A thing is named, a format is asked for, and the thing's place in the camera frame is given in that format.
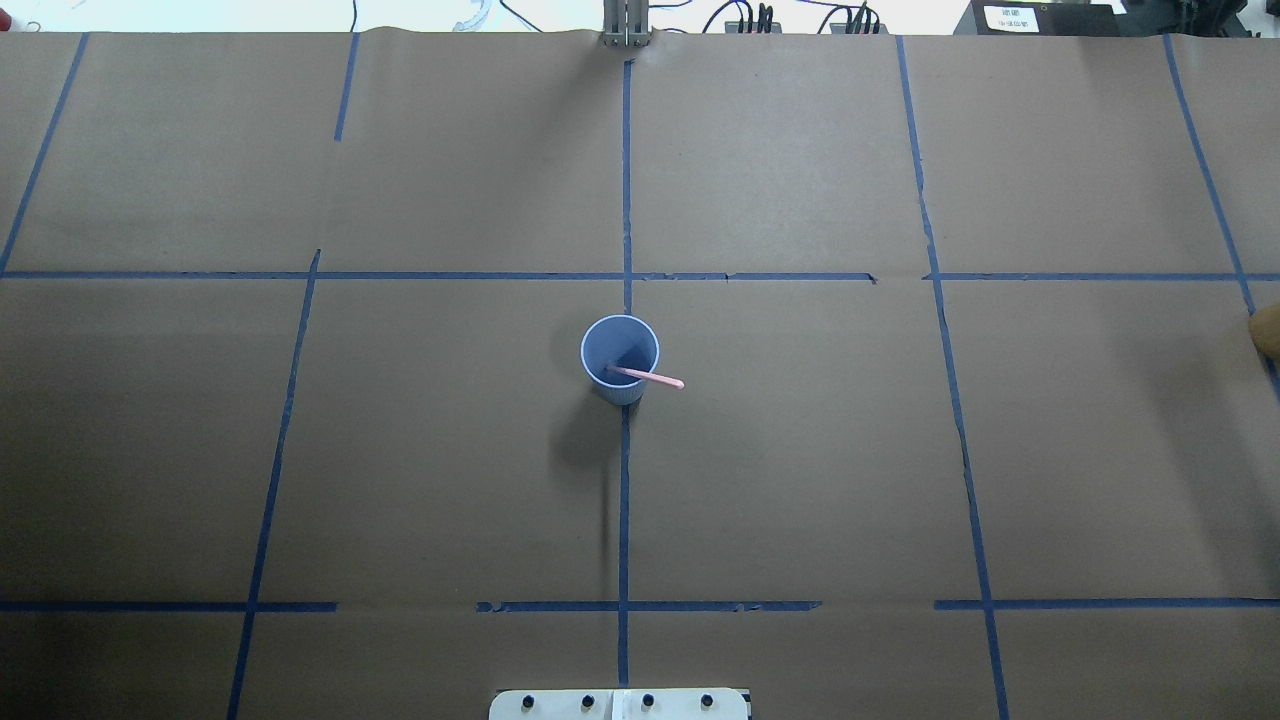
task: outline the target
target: white sticker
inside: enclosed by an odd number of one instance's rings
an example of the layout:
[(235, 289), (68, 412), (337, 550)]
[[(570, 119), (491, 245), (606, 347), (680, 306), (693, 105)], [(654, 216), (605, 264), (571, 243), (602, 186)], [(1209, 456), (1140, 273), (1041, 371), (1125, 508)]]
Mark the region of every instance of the white sticker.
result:
[(1001, 29), (1005, 32), (1039, 32), (1039, 26), (1036, 24), (1034, 8), (1001, 8), (983, 5), (982, 10), (987, 15), (987, 27), (991, 29)]

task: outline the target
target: grid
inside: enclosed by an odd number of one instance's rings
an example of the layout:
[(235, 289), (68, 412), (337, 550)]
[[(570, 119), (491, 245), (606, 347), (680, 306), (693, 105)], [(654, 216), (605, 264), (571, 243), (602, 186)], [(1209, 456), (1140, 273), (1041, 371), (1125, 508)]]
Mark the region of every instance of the grid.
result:
[[(526, 273), (526, 272), (321, 272), (320, 252), (317, 251), (306, 272), (6, 272), (6, 265), (13, 254), (14, 245), (19, 237), (23, 217), (36, 191), (37, 179), (42, 168), (49, 146), (52, 141), (58, 120), (72, 91), (77, 69), (86, 53), (90, 36), (83, 35), (76, 50), (74, 59), (68, 70), (67, 79), (59, 96), (49, 128), (45, 133), (36, 163), (32, 168), (28, 183), (22, 195), (17, 215), (12, 224), (3, 255), (0, 255), (0, 278), (4, 279), (288, 279), (305, 282), (302, 309), (298, 319), (298, 329), (293, 348), (292, 365), (288, 386), (285, 389), (284, 406), (282, 410), (279, 436), (276, 439), (275, 456), (270, 471), (270, 480), (266, 492), (262, 523), (259, 534), (257, 551), (255, 555), (253, 573), (250, 583), (250, 593), (243, 603), (241, 602), (31, 602), (10, 601), (0, 602), (0, 611), (5, 612), (230, 612), (243, 615), (243, 629), (241, 634), (239, 652), (237, 655), (236, 675), (232, 688), (232, 697), (228, 703), (228, 717), (238, 714), (239, 694), (243, 687), (243, 678), (248, 664), (248, 655), (252, 643), (253, 619), (256, 614), (271, 612), (335, 612), (337, 603), (333, 602), (285, 602), (266, 603), (259, 602), (261, 575), (265, 565), (271, 521), (275, 507), (275, 497), (279, 488), (283, 466), (283, 454), (285, 438), (292, 418), (297, 374), (302, 355), (303, 340), (307, 329), (307, 320), (311, 311), (311, 301), (320, 281), (343, 279), (394, 279), (394, 281), (611, 281), (621, 282), (623, 295), (623, 311), (631, 311), (632, 283), (643, 281), (849, 281), (849, 282), (876, 282), (868, 273), (636, 273), (631, 261), (631, 77), (634, 60), (622, 63), (622, 149), (621, 149), (621, 181), (622, 181), (622, 273)], [(351, 50), (347, 64), (347, 73), (342, 94), (342, 105), (338, 111), (338, 120), (334, 140), (340, 141), (347, 114), (347, 104), (351, 95), (351, 86), (355, 76), (355, 67), (358, 55), (360, 35), (352, 35)], [(1100, 598), (996, 598), (991, 589), (989, 573), (987, 568), (986, 547), (983, 542), (982, 523), (979, 514), (978, 495), (974, 487), (974, 473), (969, 457), (969, 442), (965, 429), (964, 409), (961, 404), (960, 382), (955, 366), (955, 352), (952, 350), (951, 331), (947, 324), (946, 301), (943, 290), (951, 282), (1236, 282), (1245, 310), (1252, 314), (1256, 305), (1251, 293), (1249, 282), (1276, 282), (1280, 281), (1277, 273), (1247, 273), (1236, 251), (1234, 238), (1230, 232), (1226, 214), (1222, 209), (1213, 177), (1204, 158), (1201, 142), (1196, 131), (1187, 99), (1179, 76), (1176, 58), (1174, 55), (1171, 38), (1164, 38), (1166, 59), (1169, 63), (1170, 78), (1180, 105), (1187, 126), (1189, 142), (1192, 143), (1199, 169), (1202, 172), (1206, 191), (1213, 206), (1217, 224), (1221, 229), (1222, 241), (1226, 246), (1233, 264), (1233, 273), (946, 273), (942, 270), (934, 229), (929, 218), (925, 202), (925, 174), (922, 163), (920, 141), (916, 132), (916, 120), (911, 99), (910, 79), (908, 70), (908, 56), (902, 38), (896, 38), (897, 60), (901, 73), (902, 100), (905, 106), (906, 131), (910, 138), (913, 165), (915, 172), (916, 191), (919, 199), (920, 219), (924, 234), (928, 240), (928, 259), (931, 272), (922, 278), (931, 283), (942, 356), (946, 365), (947, 386), (952, 407), (952, 419), (960, 441), (965, 492), (969, 501), (969, 521), (973, 542), (973, 552), (978, 583), (980, 589), (979, 600), (938, 600), (934, 610), (950, 611), (980, 611), (983, 614), (988, 655), (991, 661), (992, 680), (998, 714), (1009, 717), (1009, 702), (1005, 689), (1004, 666), (1001, 659), (1001, 646), (997, 633), (997, 612), (1005, 611), (1036, 611), (1036, 610), (1096, 610), (1096, 609), (1233, 609), (1233, 607), (1262, 607), (1277, 609), (1277, 598), (1244, 598), (1244, 597), (1100, 597)], [(1262, 360), (1262, 369), (1280, 398), (1280, 378), (1277, 378), (1275, 364)], [(628, 671), (628, 615), (630, 612), (741, 612), (741, 611), (767, 611), (767, 612), (808, 612), (820, 607), (820, 601), (813, 600), (730, 600), (730, 601), (632, 601), (630, 598), (630, 455), (631, 455), (631, 414), (630, 409), (621, 409), (621, 495), (620, 495), (620, 544), (618, 544), (618, 600), (617, 601), (504, 601), (498, 605), (477, 602), (476, 612), (609, 612), (617, 615), (618, 624), (618, 683), (626, 687), (630, 680)]]

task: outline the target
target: cup rim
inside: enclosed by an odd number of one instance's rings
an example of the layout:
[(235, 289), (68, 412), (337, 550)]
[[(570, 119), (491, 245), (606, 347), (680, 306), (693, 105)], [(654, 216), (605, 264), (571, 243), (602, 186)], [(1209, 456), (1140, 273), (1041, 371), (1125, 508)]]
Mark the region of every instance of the cup rim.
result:
[(607, 383), (607, 382), (602, 380), (600, 378), (595, 377), (595, 373), (591, 372), (591, 368), (589, 368), (586, 365), (586, 337), (589, 334), (591, 334), (591, 331), (595, 329), (595, 325), (599, 325), (600, 323), (603, 323), (605, 320), (612, 320), (614, 318), (626, 318), (627, 320), (635, 320), (636, 323), (640, 323), (640, 327), (643, 327), (645, 331), (649, 332), (649, 337), (653, 338), (653, 347), (654, 347), (653, 365), (650, 365), (649, 372), (652, 373), (655, 369), (658, 369), (658, 360), (662, 357), (662, 343), (658, 342), (658, 333), (653, 332), (653, 328), (649, 327), (649, 323), (641, 320), (640, 318), (636, 318), (635, 315), (630, 315), (627, 313), (620, 313), (620, 314), (614, 314), (614, 315), (605, 315), (605, 316), (600, 318), (599, 320), (591, 323), (591, 327), (586, 328), (586, 332), (582, 333), (582, 342), (579, 345), (577, 357), (582, 363), (582, 369), (586, 370), (586, 374), (591, 378), (591, 382), (595, 382), (595, 383), (598, 383), (598, 384), (600, 384), (603, 387), (611, 388), (611, 389), (632, 388), (632, 387), (636, 387), (637, 384), (640, 384), (640, 383), (643, 383), (645, 380), (641, 380), (640, 378), (636, 378), (635, 380), (631, 380), (630, 383), (627, 383), (625, 386), (617, 386), (617, 384), (613, 384), (613, 383)]

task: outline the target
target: metal bracket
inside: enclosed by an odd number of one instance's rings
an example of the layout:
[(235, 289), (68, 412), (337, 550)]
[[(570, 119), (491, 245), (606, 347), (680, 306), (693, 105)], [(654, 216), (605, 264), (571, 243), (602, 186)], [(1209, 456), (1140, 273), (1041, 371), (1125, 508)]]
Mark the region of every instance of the metal bracket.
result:
[(604, 0), (602, 44), (644, 47), (649, 38), (649, 0)]

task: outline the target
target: blue tape line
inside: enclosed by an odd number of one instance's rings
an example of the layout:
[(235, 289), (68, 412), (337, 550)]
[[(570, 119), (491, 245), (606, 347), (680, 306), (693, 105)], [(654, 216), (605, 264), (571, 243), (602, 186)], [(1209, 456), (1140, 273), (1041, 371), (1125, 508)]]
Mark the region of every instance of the blue tape line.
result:
[(500, 272), (416, 272), (416, 270), (329, 270), (324, 281), (620, 281), (622, 273), (500, 273)]
[(342, 104), (338, 105), (338, 124), (333, 128), (334, 142), (342, 142), (342, 131), (347, 124), (347, 102), (351, 100), (351, 79), (356, 76), (357, 50), (360, 50), (360, 33), (352, 33), (351, 50), (347, 53), (347, 78), (342, 82)]
[(15, 281), (305, 281), (298, 272), (18, 270)]
[(63, 108), (67, 106), (67, 96), (72, 92), (72, 83), (76, 82), (76, 73), (79, 72), (79, 63), (84, 58), (84, 47), (88, 45), (88, 33), (81, 33), (79, 45), (76, 46), (76, 56), (72, 58), (72, 67), (67, 70), (67, 79), (63, 81), (63, 92), (54, 105), (54, 114), (49, 118), (49, 127), (45, 128), (45, 140), (40, 142), (40, 151), (36, 152), (36, 161), (31, 167), (31, 176), (27, 177), (27, 188), (22, 191), (22, 200), (18, 201), (18, 211), (13, 217), (9, 227), (9, 238), (0, 251), (0, 277), (9, 266), (9, 256), (13, 255), (13, 246), (18, 242), (18, 233), (22, 231), (22, 220), (27, 217), (27, 206), (31, 204), (31, 195), (36, 191), (36, 181), (40, 179), (40, 170), (45, 167), (45, 158), (49, 156), (49, 146), (54, 142), (54, 131), (58, 129), (58, 120), (63, 117)]
[(870, 273), (632, 273), (639, 281), (856, 281), (878, 282)]
[(1000, 635), (996, 630), (996, 611), (991, 601), (991, 578), (987, 573), (987, 551), (982, 539), (982, 520), (978, 516), (978, 493), (973, 484), (973, 468), (969, 459), (969, 438), (965, 433), (964, 409), (960, 405), (960, 383), (956, 379), (955, 354), (951, 348), (951, 329), (947, 327), (946, 299), (942, 295), (942, 281), (938, 279), (938, 251), (933, 238), (933, 223), (924, 204), (924, 165), (920, 159), (920, 138), (915, 127), (915, 108), (911, 102), (911, 81), (906, 68), (906, 46), (902, 36), (895, 36), (897, 42), (897, 65), (902, 79), (902, 102), (906, 106), (906, 129), (911, 141), (911, 163), (915, 165), (915, 190), (920, 202), (920, 220), (924, 224), (924, 237), (928, 241), (929, 273), (933, 278), (933, 304), (938, 314), (938, 331), (942, 336), (942, 357), (947, 369), (947, 386), (951, 391), (951, 415), (956, 433), (960, 437), (960, 456), (964, 461), (965, 493), (969, 496), (969, 530), (973, 537), (973, 555), (978, 566), (978, 587), (982, 591), (983, 616), (987, 625), (987, 652), (991, 656), (991, 675), (996, 685), (996, 708), (1001, 720), (1009, 720), (1009, 698), (1005, 692), (1004, 661), (1000, 657)]
[[(14, 281), (305, 281), (298, 270), (13, 270)], [(321, 281), (621, 281), (623, 273), (513, 273), (486, 270), (321, 270)], [(791, 281), (869, 282), (870, 273), (632, 273), (632, 279), (662, 281)], [(920, 279), (969, 281), (1088, 281), (1088, 282), (1230, 282), (1231, 273), (938, 273)], [(1249, 282), (1280, 282), (1280, 273), (1248, 273)]]
[(809, 612), (822, 607), (818, 600), (758, 601), (631, 601), (634, 612)]
[(622, 459), (618, 482), (618, 687), (631, 679), (628, 603), (631, 602), (631, 406), (622, 407)]
[[(1165, 610), (1165, 609), (1230, 609), (1276, 607), (1277, 598), (1260, 597), (1088, 597), (997, 600), (996, 610)], [(975, 611), (983, 609), (979, 600), (940, 600), (933, 603), (940, 611)]]
[[(477, 602), (476, 612), (617, 612), (620, 603), (602, 601)], [(819, 600), (640, 600), (628, 601), (628, 612), (809, 612)]]
[(1204, 159), (1204, 150), (1199, 143), (1199, 133), (1196, 132), (1196, 120), (1192, 119), (1192, 109), (1187, 105), (1187, 94), (1183, 92), (1183, 78), (1178, 72), (1178, 59), (1174, 56), (1174, 41), (1167, 33), (1165, 33), (1165, 59), (1169, 61), (1169, 76), (1174, 79), (1174, 92), (1178, 94), (1178, 105), (1183, 110), (1183, 120), (1187, 123), (1187, 135), (1192, 138), (1192, 150), (1196, 151), (1196, 161), (1199, 163), (1201, 174), (1204, 176), (1204, 187), (1208, 188), (1208, 199), (1213, 204), (1213, 214), (1217, 215), (1217, 227), (1222, 231), (1226, 252), (1231, 256), (1231, 268), (1235, 269), (1235, 278), (1240, 284), (1240, 293), (1244, 296), (1244, 306), (1248, 307), (1249, 315), (1252, 315), (1256, 311), (1253, 293), (1249, 291), (1249, 283), (1244, 279), (1244, 266), (1240, 264), (1240, 254), (1235, 250), (1235, 240), (1231, 237), (1230, 225), (1226, 224), (1226, 213), (1222, 211), (1222, 201), (1217, 196), (1213, 174), (1208, 170), (1208, 160)]
[[(3, 601), (0, 612), (244, 612), (243, 602), (23, 602)], [(265, 602), (259, 612), (337, 612), (337, 602)]]
[(241, 644), (236, 652), (236, 675), (232, 678), (232, 697), (227, 702), (227, 720), (236, 720), (239, 715), (239, 697), (244, 691), (244, 667), (248, 665), (248, 646), (253, 639), (253, 619), (257, 615), (252, 611), (244, 612), (244, 624), (241, 625)]
[(925, 281), (1231, 282), (1231, 273), (931, 273)]
[(622, 63), (622, 311), (631, 314), (631, 64)]
[(316, 290), (316, 272), (320, 268), (320, 251), (311, 258), (307, 272), (307, 290), (302, 296), (302, 314), (298, 318), (298, 334), (293, 341), (293, 360), (289, 364), (289, 384), (284, 391), (284, 409), (280, 411), (280, 432), (275, 438), (275, 457), (271, 460), (271, 480), (266, 488), (266, 503), (262, 507), (262, 527), (257, 534), (257, 553), (253, 557), (253, 575), (248, 584), (248, 602), (244, 611), (244, 625), (241, 629), (241, 647), (236, 656), (236, 675), (232, 679), (232, 697), (227, 705), (227, 719), (234, 720), (239, 712), (241, 691), (244, 687), (244, 667), (248, 664), (248, 648), (253, 639), (253, 615), (257, 612), (259, 592), (262, 588), (262, 569), (266, 565), (266, 547), (271, 539), (271, 519), (275, 515), (275, 497), (280, 488), (280, 471), (284, 468), (284, 441), (289, 434), (289, 421), (293, 419), (293, 397), (298, 387), (298, 363), (302, 359), (302, 341), (307, 334), (307, 319), (311, 315), (311, 299)]

